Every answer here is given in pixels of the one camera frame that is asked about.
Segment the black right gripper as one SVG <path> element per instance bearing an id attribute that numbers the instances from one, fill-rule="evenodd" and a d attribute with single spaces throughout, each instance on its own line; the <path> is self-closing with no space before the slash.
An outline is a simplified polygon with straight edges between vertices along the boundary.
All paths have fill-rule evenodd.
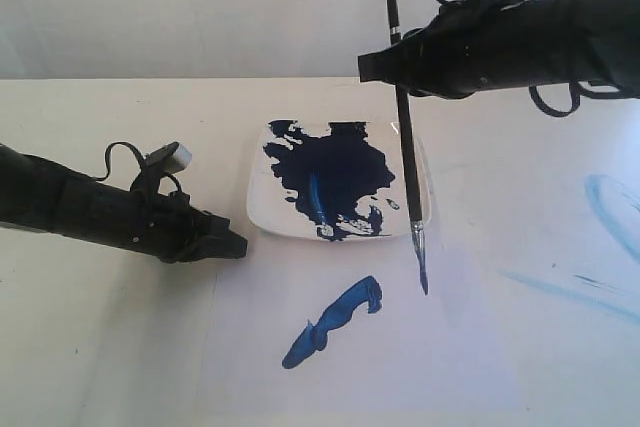
<path id="1" fill-rule="evenodd" d="M 473 20 L 440 15 L 378 52 L 360 55 L 361 82 L 399 86 L 417 97 L 462 99 L 476 92 L 568 80 L 569 0 L 529 0 Z M 421 71 L 422 77 L 413 71 Z"/>

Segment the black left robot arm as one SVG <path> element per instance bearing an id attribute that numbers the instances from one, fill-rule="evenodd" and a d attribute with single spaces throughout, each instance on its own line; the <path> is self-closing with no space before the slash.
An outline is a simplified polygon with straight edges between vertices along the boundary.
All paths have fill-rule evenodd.
<path id="1" fill-rule="evenodd" d="M 231 230 L 229 219 L 193 207 L 180 186 L 160 193 L 161 181 L 174 181 L 191 161 L 182 144 L 171 142 L 148 155 L 128 148 L 139 173 L 123 190 L 3 146 L 2 226 L 138 252 L 168 264 L 245 257 L 248 242 Z"/>

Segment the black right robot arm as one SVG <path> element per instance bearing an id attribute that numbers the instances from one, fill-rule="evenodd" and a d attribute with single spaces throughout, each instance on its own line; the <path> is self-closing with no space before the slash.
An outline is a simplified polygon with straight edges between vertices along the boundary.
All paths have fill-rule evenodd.
<path id="1" fill-rule="evenodd" d="M 639 95 L 639 0 L 457 0 L 425 28 L 358 58 L 360 79 L 418 96 L 566 84 L 616 100 Z"/>

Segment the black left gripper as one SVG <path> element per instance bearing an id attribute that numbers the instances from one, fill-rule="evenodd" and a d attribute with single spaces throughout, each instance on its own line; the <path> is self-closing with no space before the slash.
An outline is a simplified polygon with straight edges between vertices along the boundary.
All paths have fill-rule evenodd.
<path id="1" fill-rule="evenodd" d="M 244 258 L 248 241 L 230 230 L 230 220 L 202 216 L 188 200 L 140 183 L 130 190 L 103 186 L 92 197 L 92 240 L 165 263 Z"/>

